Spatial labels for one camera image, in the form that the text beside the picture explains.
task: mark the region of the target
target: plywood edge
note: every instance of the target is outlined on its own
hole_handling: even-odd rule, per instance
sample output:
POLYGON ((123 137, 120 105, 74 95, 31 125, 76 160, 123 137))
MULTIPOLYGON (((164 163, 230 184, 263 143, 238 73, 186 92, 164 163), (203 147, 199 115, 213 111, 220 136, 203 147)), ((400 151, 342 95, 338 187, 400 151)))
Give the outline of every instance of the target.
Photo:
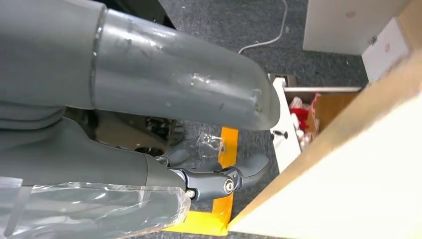
POLYGON ((422 48, 422 0, 412 0, 400 13, 399 23, 410 46, 422 48))

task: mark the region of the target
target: gray plastic part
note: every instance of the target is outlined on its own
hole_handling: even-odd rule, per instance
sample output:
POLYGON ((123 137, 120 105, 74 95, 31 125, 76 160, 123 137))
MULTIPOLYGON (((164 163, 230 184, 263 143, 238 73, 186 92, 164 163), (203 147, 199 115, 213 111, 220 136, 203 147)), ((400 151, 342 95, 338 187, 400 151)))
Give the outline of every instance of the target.
POLYGON ((0 101, 92 109, 91 74, 102 3, 0 1, 0 101))
POLYGON ((98 109, 269 129, 280 103, 252 60, 193 36, 108 10, 95 69, 98 109))
POLYGON ((22 178, 25 186, 90 182, 185 188, 177 174, 149 155, 94 142, 70 119, 39 130, 0 130, 0 141, 0 175, 22 178))
POLYGON ((185 190, 185 181, 179 175, 161 165, 151 155, 144 154, 148 164, 148 177, 146 186, 175 186, 185 190))
POLYGON ((233 168, 240 171, 241 188, 249 187, 258 182, 270 167, 269 162, 270 160, 264 154, 255 154, 237 162, 233 168))

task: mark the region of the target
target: wooden board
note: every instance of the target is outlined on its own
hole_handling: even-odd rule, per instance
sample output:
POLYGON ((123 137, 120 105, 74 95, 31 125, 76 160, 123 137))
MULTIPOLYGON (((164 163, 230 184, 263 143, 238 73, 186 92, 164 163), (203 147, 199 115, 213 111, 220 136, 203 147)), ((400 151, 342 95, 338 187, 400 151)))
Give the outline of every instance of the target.
POLYGON ((399 15, 406 38, 413 48, 422 48, 422 0, 412 0, 399 15))
POLYGON ((422 238, 420 119, 422 52, 365 89, 229 230, 301 239, 422 238))

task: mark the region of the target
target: red object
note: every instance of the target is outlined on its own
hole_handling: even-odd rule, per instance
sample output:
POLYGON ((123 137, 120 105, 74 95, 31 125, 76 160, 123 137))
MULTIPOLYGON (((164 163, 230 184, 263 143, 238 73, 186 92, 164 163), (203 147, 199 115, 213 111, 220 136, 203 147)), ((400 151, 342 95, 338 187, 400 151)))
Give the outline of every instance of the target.
POLYGON ((306 120, 308 119, 309 111, 301 109, 301 108, 292 108, 290 109, 291 114, 296 114, 299 120, 299 128, 301 130, 307 129, 309 126, 306 124, 306 120))

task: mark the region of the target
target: white panel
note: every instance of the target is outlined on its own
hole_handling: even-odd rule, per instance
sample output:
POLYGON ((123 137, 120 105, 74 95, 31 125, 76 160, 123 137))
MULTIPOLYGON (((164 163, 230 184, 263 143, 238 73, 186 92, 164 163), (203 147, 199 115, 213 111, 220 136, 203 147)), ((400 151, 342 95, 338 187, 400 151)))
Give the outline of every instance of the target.
POLYGON ((362 54, 369 82, 380 79, 383 73, 409 52, 410 48, 398 20, 394 17, 378 35, 377 42, 369 46, 362 54))
POLYGON ((279 172, 282 172, 299 156, 299 154, 301 154, 301 148, 296 137, 295 127, 293 126, 292 119, 290 117, 290 110, 286 96, 284 95, 282 80, 276 78, 273 86, 276 89, 280 100, 280 119, 278 120, 278 123, 270 129, 270 131, 273 132, 274 130, 278 130, 281 132, 287 132, 288 134, 287 139, 284 139, 282 136, 275 135, 273 140, 278 169, 279 172))
POLYGON ((409 0, 309 0, 304 50, 361 55, 409 0))

